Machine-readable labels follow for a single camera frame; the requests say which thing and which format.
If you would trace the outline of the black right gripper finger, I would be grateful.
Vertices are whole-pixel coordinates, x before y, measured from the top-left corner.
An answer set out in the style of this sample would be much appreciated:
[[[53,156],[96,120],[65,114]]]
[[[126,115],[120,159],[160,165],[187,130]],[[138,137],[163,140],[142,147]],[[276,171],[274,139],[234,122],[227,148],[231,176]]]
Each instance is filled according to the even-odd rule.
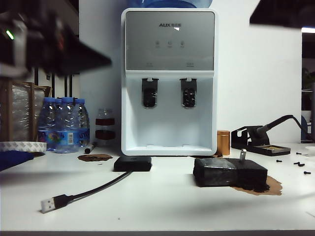
[[[314,0],[260,0],[252,15],[315,15]]]
[[[306,15],[252,15],[251,24],[283,26],[289,28],[314,28],[315,16]]]

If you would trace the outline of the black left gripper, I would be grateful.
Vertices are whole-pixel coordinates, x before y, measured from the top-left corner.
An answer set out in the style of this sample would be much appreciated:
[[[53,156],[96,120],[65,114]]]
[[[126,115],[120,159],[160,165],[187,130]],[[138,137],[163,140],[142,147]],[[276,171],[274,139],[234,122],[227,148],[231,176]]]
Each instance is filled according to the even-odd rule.
[[[35,67],[65,76],[111,65],[44,0],[0,2],[0,62],[12,68],[8,76],[27,76]]]

